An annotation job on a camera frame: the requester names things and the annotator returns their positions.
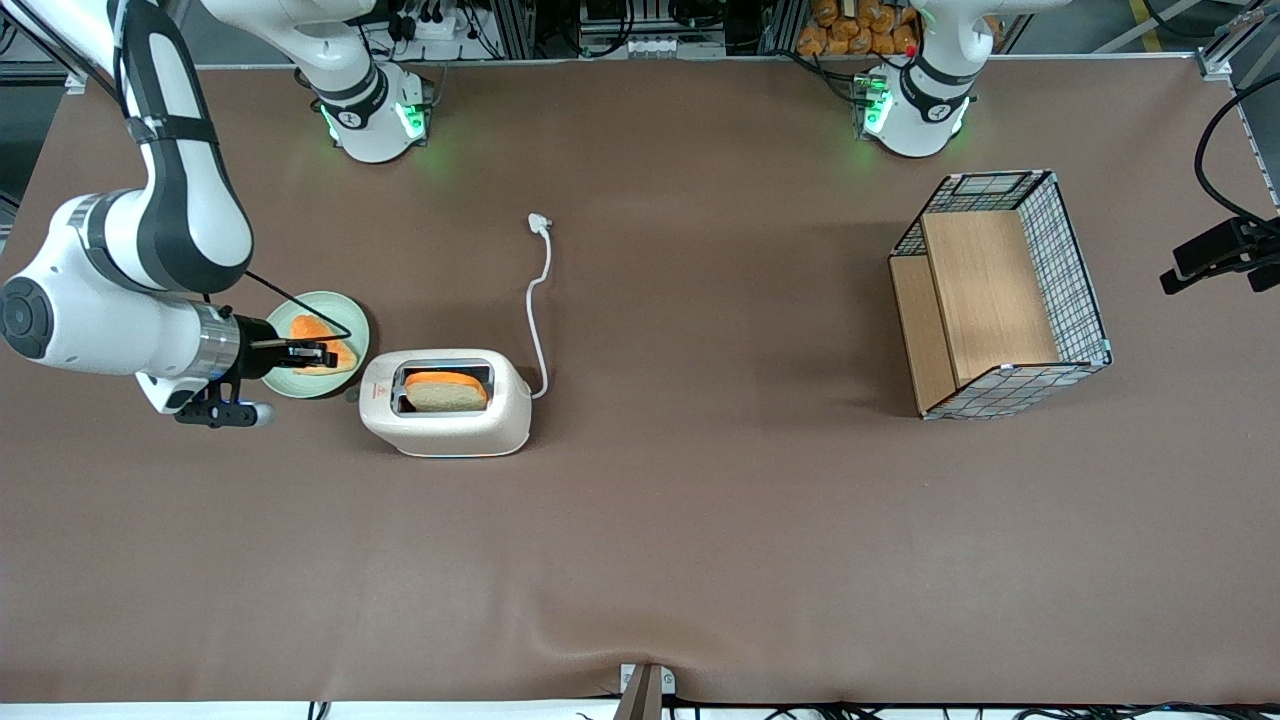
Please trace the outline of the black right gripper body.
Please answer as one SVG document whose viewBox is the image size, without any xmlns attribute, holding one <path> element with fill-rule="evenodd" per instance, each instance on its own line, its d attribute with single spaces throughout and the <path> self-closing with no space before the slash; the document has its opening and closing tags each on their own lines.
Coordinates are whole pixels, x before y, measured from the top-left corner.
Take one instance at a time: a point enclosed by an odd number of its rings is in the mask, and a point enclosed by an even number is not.
<svg viewBox="0 0 1280 720">
<path fill-rule="evenodd" d="M 289 366 L 289 347 L 271 323 L 236 314 L 236 325 L 239 332 L 236 379 L 259 380 L 276 368 Z"/>
</svg>

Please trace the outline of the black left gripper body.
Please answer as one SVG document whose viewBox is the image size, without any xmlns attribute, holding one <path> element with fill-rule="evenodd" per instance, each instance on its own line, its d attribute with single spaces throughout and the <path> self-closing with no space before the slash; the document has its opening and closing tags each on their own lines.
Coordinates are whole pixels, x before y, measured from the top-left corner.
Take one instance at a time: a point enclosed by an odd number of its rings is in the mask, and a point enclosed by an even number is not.
<svg viewBox="0 0 1280 720">
<path fill-rule="evenodd" d="M 1207 279 L 1226 272 L 1252 272 L 1277 264 L 1279 220 L 1234 217 L 1172 250 L 1172 275 Z"/>
</svg>

